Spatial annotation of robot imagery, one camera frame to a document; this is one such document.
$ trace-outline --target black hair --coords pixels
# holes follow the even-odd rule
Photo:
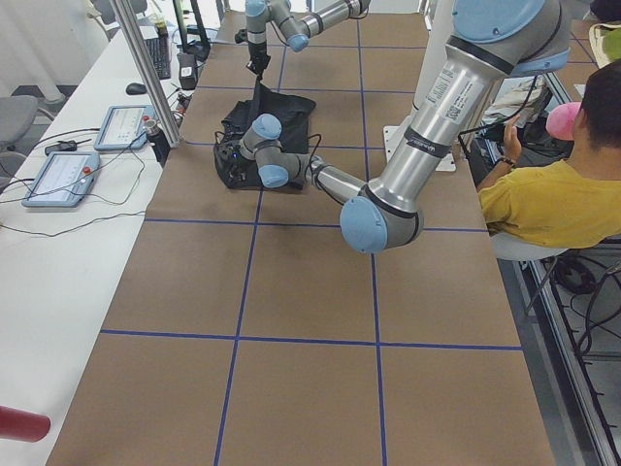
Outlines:
[[[593,149],[621,149],[621,59],[593,73],[586,82],[582,109]]]

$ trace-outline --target blue-framed device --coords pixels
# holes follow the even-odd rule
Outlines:
[[[101,125],[95,150],[100,152],[139,149],[147,142],[143,117],[155,118],[151,105],[115,105],[108,109]]]
[[[99,169],[97,152],[52,152],[21,200],[24,207],[75,207]]]

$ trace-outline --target yellow cloth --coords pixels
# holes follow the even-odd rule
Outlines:
[[[478,193],[490,232],[580,249],[621,233],[621,181],[583,178],[565,161],[519,168]]]

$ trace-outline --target pink ball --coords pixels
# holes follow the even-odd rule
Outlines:
[[[553,138],[573,141],[573,121],[580,110],[580,102],[559,105],[547,117],[545,129]]]

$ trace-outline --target black keyboard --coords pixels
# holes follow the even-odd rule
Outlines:
[[[157,77],[160,80],[168,80],[171,77],[168,38],[153,37],[152,39],[145,39],[145,45],[147,46],[148,54],[151,55],[151,60],[155,66]]]

